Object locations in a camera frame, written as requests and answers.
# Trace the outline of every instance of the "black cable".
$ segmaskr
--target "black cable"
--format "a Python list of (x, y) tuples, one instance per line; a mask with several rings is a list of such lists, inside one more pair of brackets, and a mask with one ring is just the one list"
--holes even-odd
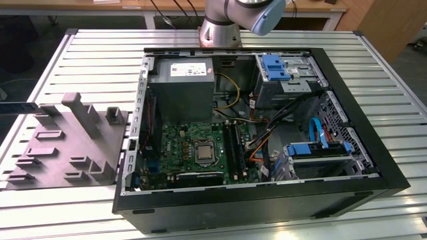
[(151, 1), (151, 4), (153, 5), (155, 9), (157, 10), (159, 14), (161, 15), (161, 18), (163, 18), (164, 22), (168, 23), (167, 20), (171, 22), (169, 18), (163, 15), (163, 13), (161, 13), (157, 5), (155, 4), (155, 1), (153, 1), (153, 0), (149, 0), (149, 1)]
[(200, 19), (199, 19), (199, 15), (197, 15), (197, 11), (196, 11), (196, 9), (195, 9), (195, 6), (193, 6), (193, 4), (192, 4), (192, 2), (191, 2), (189, 0), (187, 0), (187, 2), (188, 2), (188, 4), (191, 5), (191, 8), (192, 8), (192, 10), (193, 10), (195, 17), (197, 18), (197, 23), (199, 23), (197, 27), (201, 27)]
[(296, 14), (297, 14), (297, 7), (296, 7), (296, 3), (293, 0), (292, 1), (292, 4), (293, 4), (293, 13), (292, 13), (292, 18), (296, 18)]
[(172, 1), (173, 1), (173, 3), (176, 4), (176, 6), (179, 7), (180, 11), (181, 11), (181, 12), (184, 13), (184, 15), (187, 16), (188, 21), (191, 22), (191, 25), (195, 25), (192, 19), (189, 18), (188, 14), (187, 14), (187, 12), (184, 11), (184, 9), (183, 9), (181, 5), (179, 4), (179, 2), (177, 2), (176, 0), (172, 0)]

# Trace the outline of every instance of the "gray robot arm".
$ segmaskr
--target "gray robot arm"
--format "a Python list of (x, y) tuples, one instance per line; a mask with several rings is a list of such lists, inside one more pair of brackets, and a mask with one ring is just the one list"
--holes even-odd
[(244, 27), (259, 36), (275, 28), (291, 0), (207, 0), (199, 32), (203, 47), (239, 47)]

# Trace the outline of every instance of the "blue drive bracket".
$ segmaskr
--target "blue drive bracket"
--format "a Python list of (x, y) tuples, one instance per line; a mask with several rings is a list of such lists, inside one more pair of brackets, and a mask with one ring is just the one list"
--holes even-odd
[(275, 54), (261, 56), (261, 66), (264, 68), (268, 81), (288, 81), (291, 75), (287, 72), (285, 63)]

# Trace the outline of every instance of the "aluminum workbench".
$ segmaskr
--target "aluminum workbench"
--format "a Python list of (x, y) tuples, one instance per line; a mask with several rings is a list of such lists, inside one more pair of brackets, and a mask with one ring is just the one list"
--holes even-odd
[[(352, 32), (241, 32), (244, 47), (315, 47), (325, 53), (349, 87), (411, 188), (371, 201), (336, 218), (183, 231), (183, 239), (420, 239), (427, 233), (427, 109), (363, 36)], [(66, 34), (28, 101), (58, 104), (64, 92), (104, 111), (132, 111), (145, 47), (196, 47), (195, 30), (78, 30)], [(20, 115), (0, 147), (0, 189), (37, 121)], [(0, 239), (139, 239), (112, 214), (115, 185), (0, 191)]]

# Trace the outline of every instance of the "wooden desk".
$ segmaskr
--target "wooden desk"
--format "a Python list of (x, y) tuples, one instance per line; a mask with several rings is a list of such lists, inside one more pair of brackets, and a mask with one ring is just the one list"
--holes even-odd
[[(165, 16), (183, 16), (171, 0), (153, 0)], [(177, 0), (189, 16), (195, 16), (187, 0)], [(296, 0), (297, 18), (325, 18), (324, 31), (333, 31), (348, 8), (341, 0), (335, 5), (324, 1)], [(205, 0), (191, 0), (200, 16), (204, 16)], [(292, 17), (289, 4), (283, 17)], [(155, 16), (159, 16), (149, 0), (121, 0), (121, 3), (93, 4), (92, 0), (0, 0), (0, 15), (41, 16), (144, 16), (147, 29), (156, 29)]]

